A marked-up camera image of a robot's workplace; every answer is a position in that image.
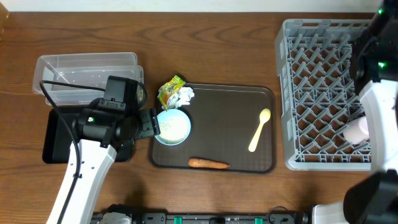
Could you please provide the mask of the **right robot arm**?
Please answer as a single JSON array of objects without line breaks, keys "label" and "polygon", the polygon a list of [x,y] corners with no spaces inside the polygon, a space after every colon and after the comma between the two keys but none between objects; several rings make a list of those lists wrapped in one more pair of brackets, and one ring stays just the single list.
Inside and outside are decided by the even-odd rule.
[{"label": "right robot arm", "polygon": [[383,0],[352,46],[349,74],[367,118],[371,175],[309,223],[397,223],[397,0]]}]

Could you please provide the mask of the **yellow plastic spoon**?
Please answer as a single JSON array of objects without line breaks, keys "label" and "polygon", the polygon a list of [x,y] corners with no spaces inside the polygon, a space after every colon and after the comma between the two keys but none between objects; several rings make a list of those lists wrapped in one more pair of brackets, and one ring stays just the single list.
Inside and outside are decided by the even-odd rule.
[{"label": "yellow plastic spoon", "polygon": [[251,142],[248,146],[249,152],[254,152],[257,148],[257,144],[259,142],[259,138],[262,132],[262,128],[265,123],[267,123],[271,118],[271,111],[268,108],[265,108],[261,111],[259,115],[259,125],[256,129],[256,132],[254,133],[254,136],[251,139]]}]

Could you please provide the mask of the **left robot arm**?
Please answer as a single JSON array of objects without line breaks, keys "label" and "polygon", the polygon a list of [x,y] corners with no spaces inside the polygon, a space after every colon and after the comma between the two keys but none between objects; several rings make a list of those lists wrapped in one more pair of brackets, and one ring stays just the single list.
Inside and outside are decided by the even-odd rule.
[{"label": "left robot arm", "polygon": [[70,108],[73,119],[66,130],[75,139],[55,132],[47,134],[43,160],[48,164],[68,165],[48,223],[89,223],[103,181],[114,162],[132,157],[136,140],[160,133],[154,109],[130,116]]}]

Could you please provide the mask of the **pink cup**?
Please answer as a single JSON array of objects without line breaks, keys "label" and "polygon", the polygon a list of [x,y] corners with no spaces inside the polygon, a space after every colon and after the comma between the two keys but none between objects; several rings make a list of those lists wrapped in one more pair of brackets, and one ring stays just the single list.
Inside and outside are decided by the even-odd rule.
[{"label": "pink cup", "polygon": [[343,131],[345,139],[352,144],[359,144],[369,139],[368,122],[365,116],[348,123]]}]

